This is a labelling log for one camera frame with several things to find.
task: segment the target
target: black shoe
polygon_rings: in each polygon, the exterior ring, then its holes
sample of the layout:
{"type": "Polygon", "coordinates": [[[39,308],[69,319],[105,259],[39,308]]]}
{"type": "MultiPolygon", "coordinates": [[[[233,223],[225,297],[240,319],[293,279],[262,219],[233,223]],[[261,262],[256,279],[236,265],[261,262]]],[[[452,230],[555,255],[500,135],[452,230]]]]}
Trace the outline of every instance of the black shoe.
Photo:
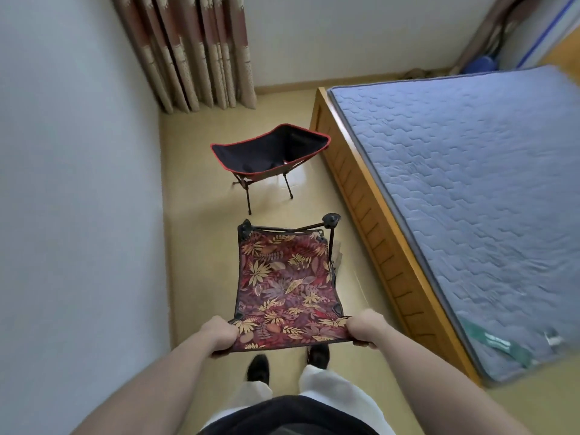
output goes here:
{"type": "Polygon", "coordinates": [[[306,363],[320,369],[326,369],[330,362],[330,349],[327,343],[319,343],[308,347],[306,363]]]}
{"type": "Polygon", "coordinates": [[[252,363],[248,366],[246,379],[249,382],[262,382],[270,384],[270,364],[264,354],[258,354],[253,358],[252,363]]]}

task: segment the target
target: white wall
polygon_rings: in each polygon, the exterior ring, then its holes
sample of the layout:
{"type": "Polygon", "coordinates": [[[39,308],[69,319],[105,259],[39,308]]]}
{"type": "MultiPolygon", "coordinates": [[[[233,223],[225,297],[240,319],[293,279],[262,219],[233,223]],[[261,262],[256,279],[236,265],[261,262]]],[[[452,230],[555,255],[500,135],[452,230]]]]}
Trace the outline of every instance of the white wall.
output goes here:
{"type": "Polygon", "coordinates": [[[495,0],[244,0],[257,86],[452,66],[495,0]]]}
{"type": "MultiPolygon", "coordinates": [[[[530,17],[518,27],[506,42],[500,55],[499,66],[502,70],[517,67],[518,63],[532,48],[541,34],[570,0],[543,0],[530,17]]],[[[554,44],[558,43],[567,33],[574,30],[574,24],[580,20],[580,0],[566,11],[562,19],[549,32],[546,38],[526,60],[522,68],[533,67],[554,44]]]]}
{"type": "Polygon", "coordinates": [[[110,0],[2,0],[0,433],[169,350],[158,111],[110,0]]]}

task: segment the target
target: wooden bed frame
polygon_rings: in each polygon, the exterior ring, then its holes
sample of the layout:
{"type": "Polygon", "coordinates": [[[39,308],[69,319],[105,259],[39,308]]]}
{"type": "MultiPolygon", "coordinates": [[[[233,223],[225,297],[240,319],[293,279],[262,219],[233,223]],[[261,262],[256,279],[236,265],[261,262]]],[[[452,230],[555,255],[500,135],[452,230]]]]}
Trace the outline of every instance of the wooden bed frame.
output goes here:
{"type": "MultiPolygon", "coordinates": [[[[557,65],[580,85],[580,27],[542,64],[557,65]]],[[[316,92],[310,129],[330,135],[324,159],[405,333],[481,385],[482,379],[324,88],[316,92]]]]}

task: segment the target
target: black camping chair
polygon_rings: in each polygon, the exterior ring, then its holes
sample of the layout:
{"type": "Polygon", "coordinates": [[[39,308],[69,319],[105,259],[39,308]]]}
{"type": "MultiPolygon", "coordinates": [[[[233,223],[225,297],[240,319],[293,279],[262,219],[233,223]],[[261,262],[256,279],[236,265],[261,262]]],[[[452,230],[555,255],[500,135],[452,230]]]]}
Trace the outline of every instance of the black camping chair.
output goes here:
{"type": "Polygon", "coordinates": [[[212,143],[211,148],[222,167],[235,176],[237,182],[233,185],[239,183],[246,190],[248,214],[251,215],[248,191],[251,184],[282,174],[290,198],[294,198],[286,174],[328,148],[329,144],[330,137],[326,134],[282,124],[261,136],[229,145],[212,143]]]}

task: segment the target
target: white pants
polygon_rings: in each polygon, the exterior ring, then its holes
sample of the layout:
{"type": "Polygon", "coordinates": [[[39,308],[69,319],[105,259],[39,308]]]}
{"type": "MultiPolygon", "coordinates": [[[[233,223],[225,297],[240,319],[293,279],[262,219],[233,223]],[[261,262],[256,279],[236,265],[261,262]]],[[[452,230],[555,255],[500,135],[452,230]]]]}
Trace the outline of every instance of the white pants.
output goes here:
{"type": "MultiPolygon", "coordinates": [[[[300,395],[356,417],[381,435],[395,435],[374,400],[337,373],[307,365],[300,376],[298,386],[300,395]]],[[[225,409],[211,417],[204,427],[240,409],[270,400],[272,396],[272,389],[265,383],[243,382],[225,409]]]]}

